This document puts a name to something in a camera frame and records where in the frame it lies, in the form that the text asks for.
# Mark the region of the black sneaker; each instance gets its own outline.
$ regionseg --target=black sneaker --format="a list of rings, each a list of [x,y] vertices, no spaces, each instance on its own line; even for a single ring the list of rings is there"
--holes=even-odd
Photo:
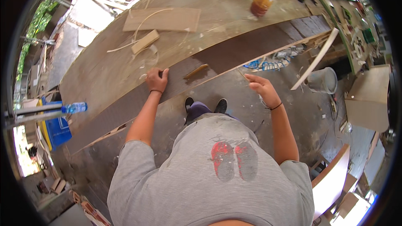
[[[193,98],[187,97],[186,101],[184,102],[184,107],[186,108],[186,113],[188,114],[188,110],[190,109],[191,105],[194,103]]]
[[[225,98],[222,98],[216,105],[214,113],[226,113],[227,108],[228,108],[228,101]]]

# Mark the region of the gray t-shirt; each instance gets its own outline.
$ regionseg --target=gray t-shirt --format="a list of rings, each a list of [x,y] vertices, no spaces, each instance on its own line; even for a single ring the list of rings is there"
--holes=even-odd
[[[310,226],[314,215],[306,164],[279,166],[241,122],[210,113],[184,128],[159,169],[152,148],[127,142],[107,204],[115,226],[193,226],[227,219]]]

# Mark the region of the hand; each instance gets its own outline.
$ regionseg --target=hand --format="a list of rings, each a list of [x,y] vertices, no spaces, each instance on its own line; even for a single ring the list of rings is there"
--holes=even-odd
[[[250,82],[249,87],[261,95],[268,108],[275,108],[280,105],[281,99],[269,80],[253,74],[245,74],[244,76]]]
[[[157,90],[161,93],[165,91],[166,84],[168,83],[169,68],[163,70],[162,78],[159,77],[159,72],[162,72],[162,69],[154,67],[147,73],[145,81],[148,84],[149,91]]]

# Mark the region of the dusty floor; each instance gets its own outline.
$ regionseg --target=dusty floor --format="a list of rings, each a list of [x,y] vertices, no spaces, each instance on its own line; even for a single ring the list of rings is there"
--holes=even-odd
[[[345,77],[338,82],[339,113],[334,125],[328,94],[313,93],[306,86],[303,86],[303,91],[300,88],[289,90],[296,82],[296,74],[302,66],[304,70],[308,67],[306,56],[298,56],[281,71],[255,74],[269,79],[282,99],[298,144],[300,161],[311,166],[318,153],[331,161],[342,145],[349,143],[350,173],[359,177],[363,172],[374,131],[354,126],[352,133],[339,132],[340,124],[346,119],[343,93],[351,88],[354,78]],[[249,89],[247,81],[240,72],[249,71],[244,67],[230,71],[158,106],[152,139],[157,167],[168,158],[174,139],[183,129],[184,100],[188,96],[205,103],[212,110],[220,98],[226,98],[227,112],[254,131],[261,148],[273,155],[270,110],[266,109],[259,96]],[[108,187],[117,167],[117,156],[127,130],[126,128],[72,156],[63,146],[52,154],[55,166],[65,175],[66,180],[77,184],[82,193],[108,218],[106,207]]]

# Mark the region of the foliage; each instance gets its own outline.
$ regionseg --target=foliage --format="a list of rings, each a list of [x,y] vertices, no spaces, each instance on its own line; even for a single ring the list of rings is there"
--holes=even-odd
[[[56,7],[57,5],[58,5],[57,2],[53,2],[51,0],[44,0],[39,4],[33,16],[31,24],[28,27],[26,37],[36,38],[38,32],[45,30],[46,26],[48,25],[48,22],[52,18],[52,16],[48,12],[52,11],[53,8]],[[21,80],[21,74],[24,68],[25,56],[28,54],[30,46],[31,44],[26,42],[21,49],[20,60],[18,62],[18,68],[17,68],[17,78],[16,78],[17,81]]]

